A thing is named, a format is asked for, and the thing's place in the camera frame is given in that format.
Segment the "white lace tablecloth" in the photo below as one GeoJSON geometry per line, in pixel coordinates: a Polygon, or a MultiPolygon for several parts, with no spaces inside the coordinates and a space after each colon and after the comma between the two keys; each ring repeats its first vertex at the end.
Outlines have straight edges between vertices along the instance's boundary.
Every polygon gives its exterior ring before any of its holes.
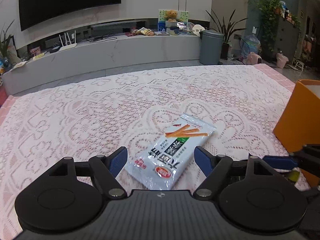
{"type": "Polygon", "coordinates": [[[193,66],[8,97],[1,107],[1,239],[21,231],[17,195],[61,158],[87,161],[120,146],[135,158],[183,113],[216,127],[205,144],[212,154],[287,155],[273,129],[294,86],[264,64],[193,66]]]}

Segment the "pink space heater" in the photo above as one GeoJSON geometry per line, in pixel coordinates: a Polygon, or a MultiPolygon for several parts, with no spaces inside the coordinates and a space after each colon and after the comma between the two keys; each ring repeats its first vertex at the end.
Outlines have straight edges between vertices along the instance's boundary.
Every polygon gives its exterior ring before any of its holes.
{"type": "Polygon", "coordinates": [[[247,65],[255,65],[262,63],[262,58],[258,54],[251,52],[246,58],[247,65]]]}

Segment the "grey TV console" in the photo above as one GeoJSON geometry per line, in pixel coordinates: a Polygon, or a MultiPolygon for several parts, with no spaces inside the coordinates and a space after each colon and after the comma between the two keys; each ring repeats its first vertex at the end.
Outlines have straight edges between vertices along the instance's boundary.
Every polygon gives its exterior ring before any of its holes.
{"type": "Polygon", "coordinates": [[[45,54],[2,76],[14,95],[67,77],[137,64],[197,60],[201,40],[194,35],[118,36],[103,42],[82,42],[74,48],[45,54]]]}

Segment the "potted plant left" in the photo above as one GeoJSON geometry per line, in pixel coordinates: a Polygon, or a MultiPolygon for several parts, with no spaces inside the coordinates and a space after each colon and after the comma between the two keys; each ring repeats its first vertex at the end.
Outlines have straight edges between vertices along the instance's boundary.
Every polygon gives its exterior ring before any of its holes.
{"type": "Polygon", "coordinates": [[[12,26],[12,24],[14,23],[14,21],[12,21],[7,28],[5,29],[4,26],[1,29],[1,43],[0,43],[0,50],[1,50],[1,57],[3,59],[3,65],[4,68],[8,69],[10,66],[10,62],[8,59],[8,48],[9,48],[9,43],[11,38],[13,37],[12,34],[7,34],[8,30],[10,29],[10,27],[12,26]]]}

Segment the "blue water jug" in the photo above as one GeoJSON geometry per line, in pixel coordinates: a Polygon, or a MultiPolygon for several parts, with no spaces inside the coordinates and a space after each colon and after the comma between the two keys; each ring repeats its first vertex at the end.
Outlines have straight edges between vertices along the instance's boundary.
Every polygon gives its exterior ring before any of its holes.
{"type": "Polygon", "coordinates": [[[259,53],[260,41],[258,40],[256,33],[257,27],[253,27],[250,35],[241,38],[240,45],[242,59],[247,59],[250,53],[259,53]]]}

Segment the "grey trash bin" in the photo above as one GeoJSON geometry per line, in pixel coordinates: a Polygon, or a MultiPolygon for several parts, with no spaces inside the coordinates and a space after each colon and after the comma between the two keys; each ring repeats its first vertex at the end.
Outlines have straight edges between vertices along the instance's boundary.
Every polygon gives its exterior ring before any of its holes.
{"type": "Polygon", "coordinates": [[[213,30],[201,32],[200,63],[217,65],[220,61],[224,35],[213,30]]]}

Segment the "brown teddy bear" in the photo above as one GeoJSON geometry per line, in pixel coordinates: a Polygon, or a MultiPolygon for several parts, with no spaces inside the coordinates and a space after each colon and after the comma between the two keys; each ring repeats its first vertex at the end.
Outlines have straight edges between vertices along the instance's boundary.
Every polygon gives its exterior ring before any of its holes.
{"type": "Polygon", "coordinates": [[[164,19],[168,22],[176,22],[177,21],[178,12],[176,10],[166,10],[164,19]]]}

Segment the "orange cardboard box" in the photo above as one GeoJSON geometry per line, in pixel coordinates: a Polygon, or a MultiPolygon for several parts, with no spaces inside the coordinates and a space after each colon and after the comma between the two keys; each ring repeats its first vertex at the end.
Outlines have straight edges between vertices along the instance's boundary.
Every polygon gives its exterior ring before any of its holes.
{"type": "Polygon", "coordinates": [[[273,133],[289,153],[319,144],[319,81],[297,81],[273,133]]]}

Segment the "white spicy strip packet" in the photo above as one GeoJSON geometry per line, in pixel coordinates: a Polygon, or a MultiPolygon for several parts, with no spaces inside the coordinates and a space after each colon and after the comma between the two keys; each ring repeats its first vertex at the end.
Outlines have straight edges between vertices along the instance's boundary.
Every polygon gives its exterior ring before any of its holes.
{"type": "Polygon", "coordinates": [[[125,165],[125,170],[149,190],[171,190],[216,127],[182,114],[159,139],[125,165]]]}

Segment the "white wifi router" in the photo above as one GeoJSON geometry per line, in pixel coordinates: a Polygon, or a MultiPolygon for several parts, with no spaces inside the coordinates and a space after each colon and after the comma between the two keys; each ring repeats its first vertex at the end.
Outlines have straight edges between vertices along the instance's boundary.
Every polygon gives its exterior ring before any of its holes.
{"type": "Polygon", "coordinates": [[[61,35],[59,35],[59,39],[60,39],[60,49],[59,51],[64,51],[64,50],[68,50],[68,49],[72,49],[75,48],[77,46],[77,42],[76,42],[76,31],[74,31],[71,36],[69,36],[68,32],[64,33],[64,40],[62,40],[61,35]]]}

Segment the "black green snack packet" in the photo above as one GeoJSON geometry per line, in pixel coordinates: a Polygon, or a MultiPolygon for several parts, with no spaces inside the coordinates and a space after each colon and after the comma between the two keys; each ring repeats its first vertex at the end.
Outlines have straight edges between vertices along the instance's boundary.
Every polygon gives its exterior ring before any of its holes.
{"type": "Polygon", "coordinates": [[[285,178],[293,184],[296,184],[300,178],[300,172],[297,170],[292,170],[285,174],[285,178]]]}

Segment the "green ivy plant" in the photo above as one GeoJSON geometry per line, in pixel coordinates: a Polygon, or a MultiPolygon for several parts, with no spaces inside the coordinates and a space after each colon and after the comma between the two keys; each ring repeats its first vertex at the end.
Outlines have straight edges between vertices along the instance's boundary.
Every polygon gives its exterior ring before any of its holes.
{"type": "Polygon", "coordinates": [[[281,2],[280,0],[260,0],[258,8],[261,15],[261,45],[263,52],[273,51],[278,20],[282,9],[281,2]]]}

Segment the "potted snake plant right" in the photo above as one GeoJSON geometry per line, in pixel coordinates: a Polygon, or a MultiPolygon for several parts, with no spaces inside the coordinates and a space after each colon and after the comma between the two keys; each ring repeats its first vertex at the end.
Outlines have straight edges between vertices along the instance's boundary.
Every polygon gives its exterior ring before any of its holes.
{"type": "Polygon", "coordinates": [[[236,28],[235,26],[238,23],[244,22],[247,20],[247,18],[240,19],[238,21],[233,21],[233,16],[235,14],[235,10],[233,10],[231,16],[229,17],[228,22],[225,21],[225,18],[222,18],[222,21],[219,20],[217,14],[211,10],[211,12],[208,12],[206,10],[206,13],[209,15],[211,20],[216,25],[216,29],[213,29],[214,31],[217,31],[223,35],[223,42],[222,42],[222,49],[221,49],[221,59],[228,59],[228,52],[229,52],[229,39],[231,36],[236,33],[237,31],[245,30],[246,28],[236,28]]]}

